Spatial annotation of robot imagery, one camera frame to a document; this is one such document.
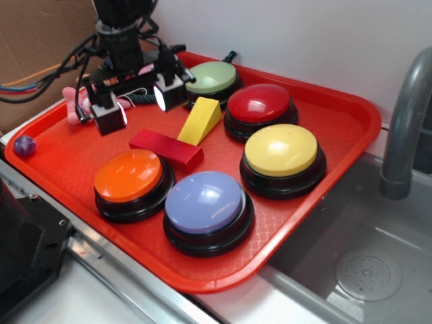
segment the cardboard box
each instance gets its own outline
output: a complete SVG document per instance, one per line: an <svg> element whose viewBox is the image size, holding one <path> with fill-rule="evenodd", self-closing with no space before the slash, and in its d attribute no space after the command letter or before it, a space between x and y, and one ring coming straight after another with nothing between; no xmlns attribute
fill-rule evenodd
<svg viewBox="0 0 432 324"><path fill-rule="evenodd" d="M95 32L95 18L91 0L0 0L0 84L61 63ZM99 63L100 59L93 57L87 71L92 72ZM62 74L29 103L0 102L0 131L7 133L62 99L61 90L75 86L78 74L79 70ZM42 76L16 86L31 84Z"/></svg>

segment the yellow triangular block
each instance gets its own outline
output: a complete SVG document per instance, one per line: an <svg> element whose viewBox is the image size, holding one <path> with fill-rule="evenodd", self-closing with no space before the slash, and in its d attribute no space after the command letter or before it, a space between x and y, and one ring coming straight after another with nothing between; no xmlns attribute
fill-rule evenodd
<svg viewBox="0 0 432 324"><path fill-rule="evenodd" d="M219 101L199 97L177 139L196 146L201 143L221 119L222 112Z"/></svg>

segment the white wall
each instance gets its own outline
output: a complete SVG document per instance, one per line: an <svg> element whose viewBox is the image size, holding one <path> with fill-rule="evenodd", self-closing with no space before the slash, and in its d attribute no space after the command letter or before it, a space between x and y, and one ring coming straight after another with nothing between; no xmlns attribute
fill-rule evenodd
<svg viewBox="0 0 432 324"><path fill-rule="evenodd" d="M389 123L412 60L432 46L431 0L160 0L167 44L370 100Z"/></svg>

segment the yellow button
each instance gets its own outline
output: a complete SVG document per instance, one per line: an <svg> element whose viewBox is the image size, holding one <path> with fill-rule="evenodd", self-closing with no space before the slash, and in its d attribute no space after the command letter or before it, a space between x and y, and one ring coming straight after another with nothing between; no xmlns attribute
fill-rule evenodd
<svg viewBox="0 0 432 324"><path fill-rule="evenodd" d="M134 149L102 165L94 178L94 188L106 201L126 203L149 193L162 175L161 160L154 152Z"/></svg>
<svg viewBox="0 0 432 324"><path fill-rule="evenodd" d="M317 157L318 142L306 128L278 124L262 128L246 142L249 166L269 177L286 177L310 167Z"/></svg>

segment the small ball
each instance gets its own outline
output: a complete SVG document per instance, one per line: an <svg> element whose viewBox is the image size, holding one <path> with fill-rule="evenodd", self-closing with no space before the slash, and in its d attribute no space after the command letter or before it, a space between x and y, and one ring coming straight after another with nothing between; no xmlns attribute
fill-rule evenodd
<svg viewBox="0 0 432 324"><path fill-rule="evenodd" d="M36 142L27 135L20 136L13 142L13 150L16 154L26 157L36 150Z"/></svg>

